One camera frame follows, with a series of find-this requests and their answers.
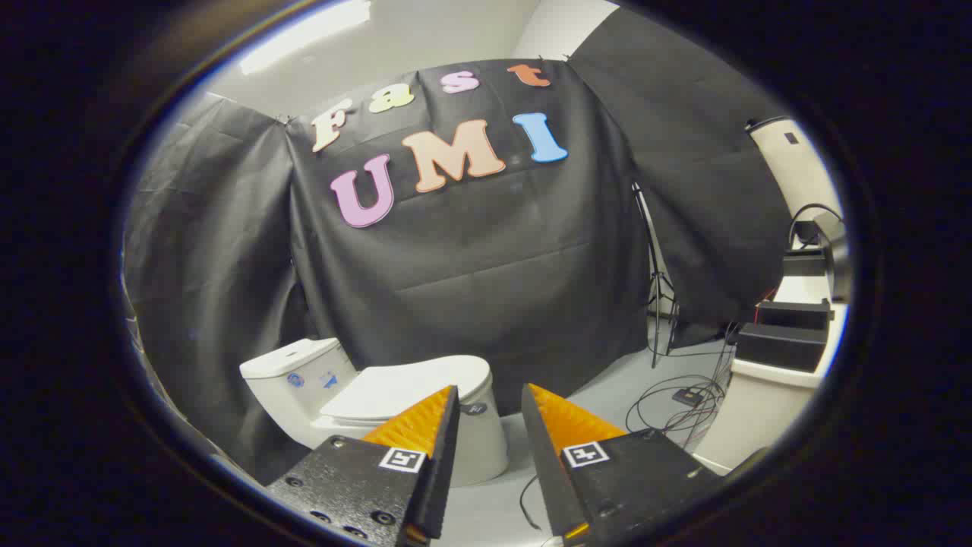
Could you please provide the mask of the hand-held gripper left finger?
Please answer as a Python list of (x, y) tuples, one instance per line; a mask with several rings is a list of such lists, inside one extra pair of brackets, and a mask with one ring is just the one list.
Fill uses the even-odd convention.
[(362, 438), (333, 434), (267, 487), (349, 546), (427, 546), (441, 537), (458, 446), (455, 385)]

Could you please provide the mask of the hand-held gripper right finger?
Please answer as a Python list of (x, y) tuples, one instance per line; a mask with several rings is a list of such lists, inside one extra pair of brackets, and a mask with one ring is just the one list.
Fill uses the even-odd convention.
[(724, 478), (652, 427), (625, 432), (537, 384), (521, 411), (551, 532), (566, 546), (641, 542)]

